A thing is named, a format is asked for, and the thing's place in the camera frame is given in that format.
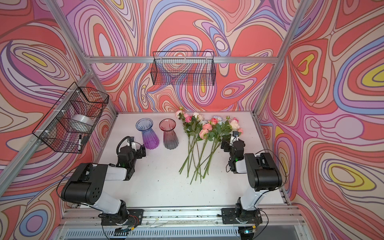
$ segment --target wire basket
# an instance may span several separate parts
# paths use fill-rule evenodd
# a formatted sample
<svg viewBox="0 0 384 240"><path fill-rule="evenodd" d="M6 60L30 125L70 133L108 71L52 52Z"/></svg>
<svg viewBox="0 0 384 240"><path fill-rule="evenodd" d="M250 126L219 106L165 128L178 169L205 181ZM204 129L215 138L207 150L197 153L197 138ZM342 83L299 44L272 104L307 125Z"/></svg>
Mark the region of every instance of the wire basket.
<svg viewBox="0 0 384 240"><path fill-rule="evenodd" d="M41 134L33 134L55 152L82 153L108 101L106 93L77 87Z"/></svg>
<svg viewBox="0 0 384 240"><path fill-rule="evenodd" d="M212 51L155 51L153 57L153 85L215 85Z"/></svg>

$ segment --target vase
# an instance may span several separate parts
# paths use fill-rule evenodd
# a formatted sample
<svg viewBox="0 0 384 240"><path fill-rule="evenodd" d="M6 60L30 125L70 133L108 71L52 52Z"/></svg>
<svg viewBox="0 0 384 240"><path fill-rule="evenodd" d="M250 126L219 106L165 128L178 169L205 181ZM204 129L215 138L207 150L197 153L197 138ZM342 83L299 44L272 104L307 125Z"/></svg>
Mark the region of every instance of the vase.
<svg viewBox="0 0 384 240"><path fill-rule="evenodd" d="M153 122L149 118L142 118L136 123L136 129L141 132L144 147L147 149L155 149L160 143L160 140L153 131L152 126Z"/></svg>
<svg viewBox="0 0 384 240"><path fill-rule="evenodd" d="M167 149L175 149L179 145L179 139L177 138L176 133L173 130L176 127L175 121L166 118L160 122L159 127L164 132L164 146Z"/></svg>

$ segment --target white tabletop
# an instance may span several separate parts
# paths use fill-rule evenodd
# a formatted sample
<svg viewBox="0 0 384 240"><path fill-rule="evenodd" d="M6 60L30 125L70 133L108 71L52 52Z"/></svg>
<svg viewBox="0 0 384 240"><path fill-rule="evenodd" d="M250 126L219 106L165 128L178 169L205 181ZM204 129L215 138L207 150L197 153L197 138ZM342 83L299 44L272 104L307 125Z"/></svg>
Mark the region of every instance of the white tabletop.
<svg viewBox="0 0 384 240"><path fill-rule="evenodd" d="M205 118L213 115L225 117L226 113L205 113ZM239 120L239 125L244 129L240 139L245 142L244 153L256 153L263 149L251 114L248 112L227 113ZM129 181L106 181L103 191L111 196L124 200L127 207L180 207L180 206L221 206L234 205L249 186L247 174L234 174L226 172L229 153L218 148L212 159L209 175L200 183L193 181L191 176L186 178L186 167L182 174L182 166L188 148L188 137L184 133L182 122L174 113L131 113L119 114L111 135L99 163L117 163L117 144L126 136L134 136L135 141L142 143L141 132L136 129L136 122L141 118L153 120L153 130L160 139L160 145L153 150L147 149L147 156L138 159L135 173ZM165 118L176 122L175 133L179 145L173 150L168 150L163 145L163 132L159 123ZM212 143L208 142L204 153L209 155ZM261 204L282 204L279 190L268 193Z"/></svg>

